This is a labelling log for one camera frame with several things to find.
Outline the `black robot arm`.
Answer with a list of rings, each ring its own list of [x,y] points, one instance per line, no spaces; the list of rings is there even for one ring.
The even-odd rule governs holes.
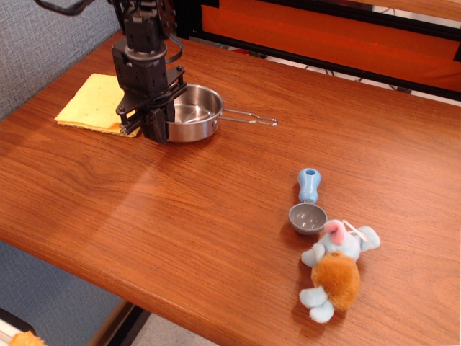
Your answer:
[[[118,84],[124,96],[117,106],[120,130],[129,135],[140,128],[157,143],[169,139],[175,119],[174,100],[184,92],[184,67],[169,68],[181,53],[167,57],[166,41],[179,48],[174,36],[176,12],[170,1],[112,1],[124,38],[112,46]]]

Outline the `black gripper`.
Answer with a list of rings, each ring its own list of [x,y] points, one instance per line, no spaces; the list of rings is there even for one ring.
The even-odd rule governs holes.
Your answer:
[[[130,134],[140,128],[143,135],[156,143],[168,140],[166,122],[175,122],[174,100],[185,92],[185,68],[167,68],[166,44],[158,50],[138,52],[129,48],[127,39],[112,46],[115,72],[124,96],[116,107],[120,129]]]

